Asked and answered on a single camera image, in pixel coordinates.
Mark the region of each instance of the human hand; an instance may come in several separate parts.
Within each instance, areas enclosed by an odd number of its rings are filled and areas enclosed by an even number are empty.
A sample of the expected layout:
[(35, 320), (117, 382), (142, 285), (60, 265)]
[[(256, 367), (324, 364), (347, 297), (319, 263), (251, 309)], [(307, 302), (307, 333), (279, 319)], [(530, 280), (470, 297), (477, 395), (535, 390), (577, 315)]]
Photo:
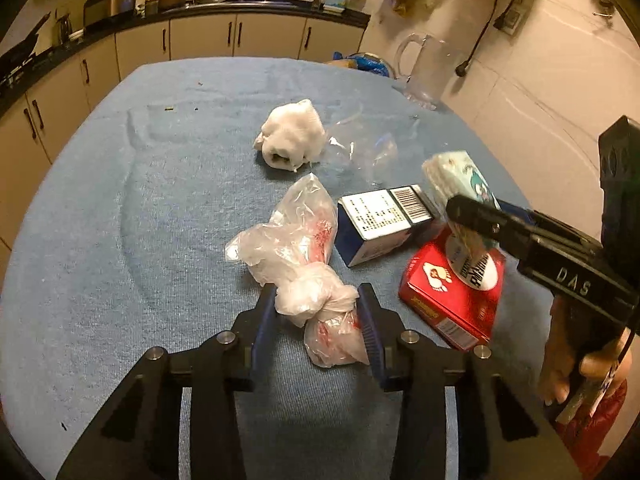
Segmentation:
[[(551, 328), (538, 380), (538, 395), (547, 405), (554, 400), (562, 404), (569, 396), (569, 374), (574, 368), (576, 355), (567, 337), (568, 301), (567, 298), (556, 296), (551, 306)], [(620, 339), (610, 341), (601, 350), (587, 354), (580, 362), (580, 374), (594, 381), (603, 381), (629, 336), (627, 328)], [(605, 397), (612, 395), (626, 379), (631, 363), (631, 352), (627, 352)]]

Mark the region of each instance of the white plastic bag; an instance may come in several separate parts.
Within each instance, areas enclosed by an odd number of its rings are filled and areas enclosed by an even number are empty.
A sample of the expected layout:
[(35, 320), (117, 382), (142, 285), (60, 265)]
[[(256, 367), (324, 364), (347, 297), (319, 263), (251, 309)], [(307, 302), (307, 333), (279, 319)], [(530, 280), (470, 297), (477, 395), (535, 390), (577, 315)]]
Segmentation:
[(322, 368), (356, 361), (369, 364), (354, 310), (326, 321), (318, 318), (309, 321), (305, 327), (305, 348), (311, 361)]
[(336, 313), (353, 310), (358, 291), (353, 285), (344, 285), (327, 264), (313, 262), (296, 269), (297, 276), (278, 288), (276, 310), (290, 316), (296, 326), (322, 309), (321, 318), (331, 319)]
[(369, 363), (354, 312), (358, 291), (327, 265), (338, 227), (337, 210), (318, 178), (300, 178), (267, 224), (242, 231), (225, 248), (227, 261), (244, 261), (261, 285), (275, 283), (276, 310), (297, 326), (319, 366)]
[(245, 262), (261, 285), (280, 286), (296, 279), (296, 268), (329, 261), (337, 227), (334, 201), (309, 173), (289, 188), (269, 223), (242, 231), (226, 245), (225, 260)]

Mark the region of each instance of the table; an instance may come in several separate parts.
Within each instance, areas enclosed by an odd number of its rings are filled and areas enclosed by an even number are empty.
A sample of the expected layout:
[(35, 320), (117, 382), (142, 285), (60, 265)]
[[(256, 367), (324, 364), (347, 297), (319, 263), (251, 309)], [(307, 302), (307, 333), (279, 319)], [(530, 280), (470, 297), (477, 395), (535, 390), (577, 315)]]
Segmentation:
[[(252, 147), (272, 108), (310, 98), (331, 125), (362, 110), (393, 134), (390, 186), (422, 181), (433, 153), (467, 150), (494, 193), (527, 205), (510, 176), (451, 111), (424, 110), (392, 82), (295, 60), (193, 59), (143, 66), (91, 114), (40, 187), (15, 241), (1, 298), (0, 392), (10, 431), (47, 479), (145, 349), (194, 348), (251, 308), (258, 286), (225, 244), (266, 221), (298, 174), (272, 170)], [(367, 189), (359, 174), (316, 165), (334, 199)], [(347, 269), (371, 282), (408, 328), (443, 341), (397, 297), (415, 247)], [(542, 364), (551, 295), (508, 260), (493, 347), (532, 381)], [(249, 479), (388, 478), (399, 394), (367, 367), (315, 368), (302, 331), (283, 322), (273, 372), (238, 395)], [(189, 477), (188, 393), (180, 477)], [(455, 398), (447, 392), (447, 476), (457, 477)]]

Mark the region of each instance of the kitchen counter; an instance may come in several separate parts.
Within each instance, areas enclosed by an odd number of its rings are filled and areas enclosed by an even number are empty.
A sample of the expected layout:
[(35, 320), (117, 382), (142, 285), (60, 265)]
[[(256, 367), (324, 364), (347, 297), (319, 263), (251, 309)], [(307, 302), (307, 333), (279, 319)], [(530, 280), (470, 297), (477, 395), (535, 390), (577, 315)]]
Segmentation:
[(269, 0), (269, 1), (244, 1), (227, 0), (218, 4), (199, 4), (171, 9), (147, 17), (135, 16), (119, 23), (109, 23), (100, 30), (85, 33), (85, 36), (77, 41), (52, 47), (36, 56), (15, 78), (11, 86), (0, 88), (0, 116), (41, 78), (46, 76), (61, 63), (71, 58), (91, 44), (108, 37), (116, 32), (130, 28), (148, 25), (150, 23), (187, 18), (190, 16), (205, 16), (208, 14), (285, 14), (289, 16), (301, 16), (304, 18), (317, 18), (329, 22), (343, 23), (352, 27), (367, 28), (370, 16), (357, 10), (346, 9), (343, 13), (313, 9), (311, 2), (306, 0)]

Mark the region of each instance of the cabinet door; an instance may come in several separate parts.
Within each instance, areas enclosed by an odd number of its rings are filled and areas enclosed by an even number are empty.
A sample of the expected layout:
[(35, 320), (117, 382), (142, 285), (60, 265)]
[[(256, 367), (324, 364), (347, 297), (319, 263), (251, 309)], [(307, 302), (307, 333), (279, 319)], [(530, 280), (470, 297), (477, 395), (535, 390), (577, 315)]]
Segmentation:
[(0, 292), (2, 292), (2, 282), (4, 282), (4, 273), (9, 265), (9, 258), (11, 257), (11, 251), (0, 240)]
[(116, 34), (122, 81), (139, 66), (169, 61), (169, 22), (151, 23)]
[(120, 82), (115, 36), (112, 34), (87, 47), (79, 58), (84, 92), (89, 108), (93, 110)]
[(27, 101), (21, 98), (0, 119), (0, 238), (9, 247), (49, 167)]
[(235, 14), (171, 20), (171, 59), (232, 56), (235, 36)]
[(31, 117), (52, 162), (89, 115), (83, 77), (76, 55), (27, 90)]
[(364, 30), (351, 25), (308, 18), (300, 46), (300, 59), (325, 63), (334, 58), (334, 52), (344, 56), (355, 54), (363, 33)]
[(305, 19), (276, 14), (238, 14), (235, 56), (298, 58)]

